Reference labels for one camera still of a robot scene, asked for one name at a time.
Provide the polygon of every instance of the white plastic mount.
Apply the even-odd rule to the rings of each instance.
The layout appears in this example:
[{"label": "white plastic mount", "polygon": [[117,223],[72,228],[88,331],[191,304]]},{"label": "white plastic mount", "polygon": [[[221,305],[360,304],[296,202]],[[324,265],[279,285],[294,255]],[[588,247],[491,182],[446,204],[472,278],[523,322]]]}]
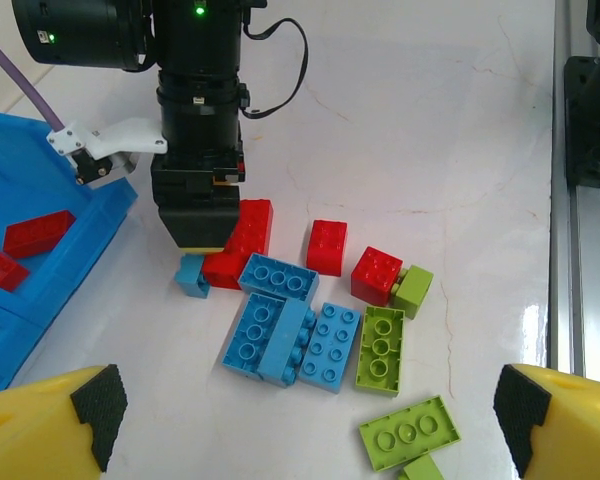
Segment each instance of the white plastic mount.
[{"label": "white plastic mount", "polygon": [[77,122],[59,132],[51,132],[47,141],[63,156],[85,149],[94,159],[115,153],[167,153],[167,141],[161,124],[147,118],[129,118],[97,132],[91,132]]}]

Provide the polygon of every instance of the red lego brick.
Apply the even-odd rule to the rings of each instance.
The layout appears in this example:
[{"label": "red lego brick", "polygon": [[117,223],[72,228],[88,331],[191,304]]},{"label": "red lego brick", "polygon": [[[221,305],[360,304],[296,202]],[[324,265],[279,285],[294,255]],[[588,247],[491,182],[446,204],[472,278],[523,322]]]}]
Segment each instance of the red lego brick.
[{"label": "red lego brick", "polygon": [[202,273],[210,285],[219,288],[240,290],[238,279],[248,258],[235,253],[213,253],[207,255],[202,264]]},{"label": "red lego brick", "polygon": [[367,247],[351,272],[351,295],[371,305],[387,305],[401,268],[402,260]]},{"label": "red lego brick", "polygon": [[76,218],[68,210],[32,218],[7,227],[3,250],[12,258],[50,252],[62,240]]},{"label": "red lego brick", "polygon": [[269,254],[273,206],[270,200],[242,200],[240,220],[224,251],[247,259],[252,253]]},{"label": "red lego brick", "polygon": [[29,271],[0,251],[0,288],[13,292],[29,276]]},{"label": "red lego brick", "polygon": [[347,224],[315,220],[307,248],[307,268],[323,275],[342,275]]},{"label": "red lego brick", "polygon": [[270,200],[242,200],[240,219],[224,250],[207,255],[202,264],[202,273],[209,284],[240,290],[238,279],[251,254],[269,254],[272,222]]}]

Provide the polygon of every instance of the green lego brick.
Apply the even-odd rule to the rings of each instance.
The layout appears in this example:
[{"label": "green lego brick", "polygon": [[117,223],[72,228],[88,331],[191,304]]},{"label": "green lego brick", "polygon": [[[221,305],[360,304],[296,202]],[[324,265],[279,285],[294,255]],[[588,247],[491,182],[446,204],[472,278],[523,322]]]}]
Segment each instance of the green lego brick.
[{"label": "green lego brick", "polygon": [[431,455],[423,455],[404,467],[398,480],[444,480]]},{"label": "green lego brick", "polygon": [[356,386],[396,396],[400,387],[404,312],[367,307],[362,324]]},{"label": "green lego brick", "polygon": [[398,282],[391,289],[391,306],[404,310],[407,318],[414,319],[427,296],[433,273],[412,265],[402,270]]},{"label": "green lego brick", "polygon": [[363,423],[360,435],[376,472],[460,440],[439,396]]}]

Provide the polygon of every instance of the blue plastic tray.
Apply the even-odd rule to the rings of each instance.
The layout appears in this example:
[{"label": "blue plastic tray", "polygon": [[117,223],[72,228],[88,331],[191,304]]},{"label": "blue plastic tray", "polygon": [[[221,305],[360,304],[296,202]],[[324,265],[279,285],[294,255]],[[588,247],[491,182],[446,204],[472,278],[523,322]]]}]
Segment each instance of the blue plastic tray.
[{"label": "blue plastic tray", "polygon": [[13,223],[60,210],[76,217],[52,252],[20,261],[31,273],[13,293],[0,289],[0,390],[82,283],[136,199],[126,180],[98,190],[77,185],[66,160],[47,144],[49,131],[46,123],[0,114],[0,250]]}]

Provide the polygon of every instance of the white marble surface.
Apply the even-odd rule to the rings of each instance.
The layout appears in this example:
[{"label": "white marble surface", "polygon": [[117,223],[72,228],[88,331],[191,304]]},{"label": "white marble surface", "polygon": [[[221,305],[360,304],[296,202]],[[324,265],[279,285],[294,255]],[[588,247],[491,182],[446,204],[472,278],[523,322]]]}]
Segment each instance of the white marble surface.
[{"label": "white marble surface", "polygon": [[[395,478],[372,472],[357,426],[435,394],[463,437],[434,453],[445,478],[516,478],[492,399],[505,363],[546,353],[554,2],[271,3],[253,30],[296,17],[311,64],[292,105],[243,121],[242,194],[273,201],[270,254],[283,260],[300,261],[311,220],[349,223],[346,276],[322,278],[316,308],[363,308],[348,274],[367,245],[435,273],[405,329],[399,397],[354,391],[355,359],[337,396],[223,369],[244,295],[201,301],[173,284],[179,252],[147,165],[130,178],[139,201],[17,381],[119,364],[130,404],[110,479]],[[287,95],[300,55],[291,28],[244,43],[254,106]],[[55,68],[40,88],[96,128],[157,115],[155,83]],[[25,102],[13,112],[34,115]]]}]

